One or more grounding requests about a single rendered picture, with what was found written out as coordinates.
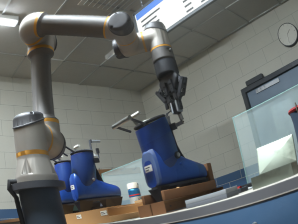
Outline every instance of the display board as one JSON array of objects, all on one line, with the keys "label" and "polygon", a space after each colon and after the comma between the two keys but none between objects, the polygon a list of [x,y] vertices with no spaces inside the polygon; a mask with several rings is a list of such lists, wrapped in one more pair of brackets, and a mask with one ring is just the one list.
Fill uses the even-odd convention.
[{"label": "display board", "polygon": [[142,32],[148,23],[160,21],[169,30],[169,28],[189,15],[194,14],[198,8],[204,7],[210,1],[153,0],[134,15],[137,29],[139,32]]}]

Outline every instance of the blue boot-shaped device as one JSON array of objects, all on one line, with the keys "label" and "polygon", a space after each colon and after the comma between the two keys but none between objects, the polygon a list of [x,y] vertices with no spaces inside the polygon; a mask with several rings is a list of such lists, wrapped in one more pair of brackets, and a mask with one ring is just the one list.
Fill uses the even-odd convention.
[{"label": "blue boot-shaped device", "polygon": [[70,186],[70,176],[71,176],[71,171],[72,170],[72,165],[70,160],[63,160],[63,161],[58,161],[55,162],[55,171],[58,175],[59,180],[62,180],[65,182],[66,189],[60,191],[60,196],[63,204],[66,203],[72,203],[74,202],[73,195],[71,192],[71,186]]},{"label": "blue boot-shaped device", "polygon": [[149,187],[207,176],[204,165],[181,156],[164,115],[147,120],[145,125],[134,129],[142,150],[142,165]]},{"label": "blue boot-shaped device", "polygon": [[121,196],[120,188],[102,181],[93,160],[92,150],[79,150],[70,155],[72,174],[70,175],[69,183],[75,201],[97,197]]}]

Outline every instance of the glass panel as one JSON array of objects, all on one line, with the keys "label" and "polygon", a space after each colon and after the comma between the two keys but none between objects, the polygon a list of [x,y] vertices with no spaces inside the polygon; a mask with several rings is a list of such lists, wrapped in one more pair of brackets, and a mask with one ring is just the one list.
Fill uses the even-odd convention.
[{"label": "glass panel", "polygon": [[111,171],[102,174],[103,180],[106,183],[116,185],[121,190],[122,205],[130,204],[129,191],[127,184],[130,182],[137,182],[140,189],[141,196],[150,195],[149,188],[146,183],[143,172],[142,159],[128,163],[121,167],[115,168]]},{"label": "glass panel", "polygon": [[247,182],[259,175],[257,148],[293,134],[296,155],[298,143],[288,111],[298,102],[298,85],[233,117]]}]

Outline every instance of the wall clock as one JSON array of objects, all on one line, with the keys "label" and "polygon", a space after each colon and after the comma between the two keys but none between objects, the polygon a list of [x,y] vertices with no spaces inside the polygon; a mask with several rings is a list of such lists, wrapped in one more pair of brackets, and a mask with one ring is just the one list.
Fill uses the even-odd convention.
[{"label": "wall clock", "polygon": [[290,23],[284,23],[278,29],[278,39],[286,47],[293,47],[298,41],[297,28]]}]

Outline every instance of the label on boot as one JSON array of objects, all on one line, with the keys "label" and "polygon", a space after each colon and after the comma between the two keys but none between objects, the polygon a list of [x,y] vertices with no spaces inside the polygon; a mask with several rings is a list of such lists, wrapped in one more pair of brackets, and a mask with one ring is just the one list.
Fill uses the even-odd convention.
[{"label": "label on boot", "polygon": [[100,213],[101,213],[101,215],[107,215],[108,212],[107,212],[107,210],[104,210],[104,211],[101,211]]},{"label": "label on boot", "polygon": [[152,172],[153,171],[152,164],[145,166],[144,169],[145,169],[145,173]]}]

